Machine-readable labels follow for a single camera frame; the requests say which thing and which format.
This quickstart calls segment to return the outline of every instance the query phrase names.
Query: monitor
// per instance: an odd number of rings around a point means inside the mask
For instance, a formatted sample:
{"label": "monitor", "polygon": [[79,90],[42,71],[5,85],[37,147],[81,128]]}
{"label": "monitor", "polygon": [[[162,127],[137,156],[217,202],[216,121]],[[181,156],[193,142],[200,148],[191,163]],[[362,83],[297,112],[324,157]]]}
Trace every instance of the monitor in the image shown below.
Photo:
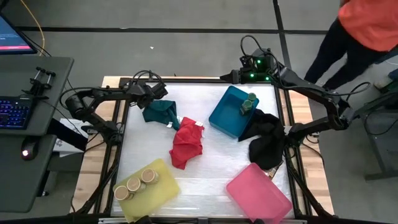
{"label": "monitor", "polygon": [[0,55],[36,53],[26,38],[0,14]]}

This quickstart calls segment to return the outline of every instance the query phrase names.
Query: teal cloth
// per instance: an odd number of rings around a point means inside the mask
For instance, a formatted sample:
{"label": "teal cloth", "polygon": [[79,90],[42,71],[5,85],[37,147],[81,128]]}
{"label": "teal cloth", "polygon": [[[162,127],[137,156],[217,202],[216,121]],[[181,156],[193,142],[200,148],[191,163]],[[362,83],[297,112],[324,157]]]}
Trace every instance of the teal cloth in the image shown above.
{"label": "teal cloth", "polygon": [[177,106],[174,101],[155,100],[142,112],[145,122],[157,121],[162,124],[173,122],[173,128],[177,131],[180,124],[177,120]]}

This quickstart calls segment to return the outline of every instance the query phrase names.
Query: white table surface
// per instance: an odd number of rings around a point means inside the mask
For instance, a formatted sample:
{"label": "white table surface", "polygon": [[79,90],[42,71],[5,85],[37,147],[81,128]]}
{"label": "white table surface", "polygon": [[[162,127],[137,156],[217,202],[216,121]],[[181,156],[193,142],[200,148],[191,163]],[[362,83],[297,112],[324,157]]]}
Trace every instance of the white table surface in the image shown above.
{"label": "white table surface", "polygon": [[[249,144],[257,137],[238,142],[208,122],[210,114],[229,86],[223,83],[167,84],[169,94],[162,100],[175,101],[178,116],[200,121],[205,127],[205,137],[201,139],[203,155],[190,159],[185,170],[177,169],[171,163],[169,151],[176,131],[157,122],[145,123],[142,110],[136,106],[129,109],[117,182],[161,158],[169,165],[181,188],[179,195],[154,211],[152,217],[245,217],[229,197],[226,184],[250,164]],[[260,100],[257,108],[278,116],[273,86],[253,84],[235,87],[247,93],[255,93]],[[285,163],[280,166],[272,181],[291,201]],[[115,199],[111,215],[123,216]],[[286,217],[293,218],[293,211]]]}

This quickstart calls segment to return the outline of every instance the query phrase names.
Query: rgb keyboard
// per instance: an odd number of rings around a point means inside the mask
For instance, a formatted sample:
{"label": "rgb keyboard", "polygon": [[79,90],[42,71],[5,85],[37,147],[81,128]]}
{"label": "rgb keyboard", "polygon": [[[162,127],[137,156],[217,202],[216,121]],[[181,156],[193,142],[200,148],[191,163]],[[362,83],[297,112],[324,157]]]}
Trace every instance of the rgb keyboard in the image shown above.
{"label": "rgb keyboard", "polygon": [[0,96],[0,128],[26,129],[33,99],[24,96]]}

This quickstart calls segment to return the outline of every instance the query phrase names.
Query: gray floor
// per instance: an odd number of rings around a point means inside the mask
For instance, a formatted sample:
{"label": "gray floor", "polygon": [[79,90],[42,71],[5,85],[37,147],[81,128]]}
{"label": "gray floor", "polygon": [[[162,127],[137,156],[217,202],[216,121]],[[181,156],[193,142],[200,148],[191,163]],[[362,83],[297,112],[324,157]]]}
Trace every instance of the gray floor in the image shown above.
{"label": "gray floor", "polygon": [[[279,0],[285,29],[327,30],[336,17],[339,1]],[[276,29],[272,0],[26,0],[42,26]],[[5,15],[18,26],[34,26],[19,1],[11,1]],[[38,43],[38,32],[27,32]],[[105,75],[132,75],[151,69],[161,75],[219,76],[239,67],[239,40],[243,34],[182,33],[77,33],[46,32],[46,49],[54,56],[75,59],[73,86],[100,85]],[[277,34],[255,34],[282,60]],[[322,35],[286,35],[292,68],[303,77],[315,58]],[[244,43],[248,52],[255,46]],[[336,72],[344,59],[320,80]],[[347,92],[363,81],[374,81],[396,66],[382,63],[357,80],[342,86]],[[359,108],[378,96],[375,89],[352,96]],[[325,114],[311,102],[314,118]],[[335,213],[343,218],[396,223],[398,179],[365,182],[364,174],[378,166],[363,125],[356,121],[346,131],[327,131],[320,137],[325,170]],[[59,174],[53,194],[38,198],[28,214],[0,213],[0,219],[67,214],[77,174]]]}

